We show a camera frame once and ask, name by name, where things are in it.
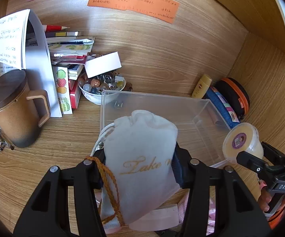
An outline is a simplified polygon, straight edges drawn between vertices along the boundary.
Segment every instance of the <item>mug handle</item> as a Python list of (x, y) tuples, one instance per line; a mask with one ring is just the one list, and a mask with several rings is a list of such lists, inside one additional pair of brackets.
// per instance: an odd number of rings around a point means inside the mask
[(37, 99), (37, 98), (42, 98), (46, 107), (46, 114), (42, 116), (42, 118), (38, 122), (38, 127), (42, 127), (43, 124), (50, 118), (50, 112), (49, 112), (49, 106), (48, 106), (48, 94), (46, 90), (33, 90), (29, 91), (26, 99), (27, 100), (32, 100), (32, 99)]

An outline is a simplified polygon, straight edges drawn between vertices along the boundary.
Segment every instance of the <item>orange sticky note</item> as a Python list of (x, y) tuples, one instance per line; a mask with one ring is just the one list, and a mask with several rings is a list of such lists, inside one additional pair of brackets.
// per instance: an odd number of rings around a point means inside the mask
[(88, 6), (136, 11), (173, 23), (179, 3), (173, 0), (89, 0)]

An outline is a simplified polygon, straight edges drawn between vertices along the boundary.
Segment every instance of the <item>barcode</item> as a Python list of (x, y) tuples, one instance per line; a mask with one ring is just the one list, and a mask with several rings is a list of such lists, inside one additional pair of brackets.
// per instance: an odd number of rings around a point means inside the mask
[(240, 138), (235, 138), (235, 146), (238, 147), (240, 145)]

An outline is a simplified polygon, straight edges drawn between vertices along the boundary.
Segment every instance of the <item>round plastic container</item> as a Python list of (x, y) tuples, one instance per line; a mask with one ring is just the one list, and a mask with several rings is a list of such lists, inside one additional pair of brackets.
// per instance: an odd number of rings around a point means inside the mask
[(234, 127), (226, 136), (222, 152), (226, 160), (237, 163), (237, 155), (246, 151), (259, 159), (263, 158), (263, 147), (259, 141), (258, 130), (249, 123), (241, 123)]
[[(123, 86), (123, 88), (120, 91), (122, 91), (125, 88), (125, 85), (126, 85), (126, 80), (124, 80), (124, 86)], [(79, 85), (79, 87), (81, 89), (81, 92), (85, 96), (85, 98), (87, 98), (90, 102), (93, 102), (96, 105), (101, 105), (102, 95), (100, 95), (100, 94), (93, 94), (93, 93), (87, 92), (87, 91), (83, 90), (83, 88), (80, 85)], [(115, 98), (116, 98), (116, 96), (109, 96), (109, 97), (107, 97), (107, 99), (110, 99), (110, 100), (107, 100), (106, 103), (111, 102)]]

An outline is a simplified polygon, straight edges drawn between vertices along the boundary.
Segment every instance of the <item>black case with orange trim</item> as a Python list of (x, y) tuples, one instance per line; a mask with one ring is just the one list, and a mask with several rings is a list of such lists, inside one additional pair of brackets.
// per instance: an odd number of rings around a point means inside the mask
[(247, 114), (250, 107), (250, 99), (243, 86), (233, 78), (222, 78), (215, 84), (215, 88), (228, 101), (239, 119)]

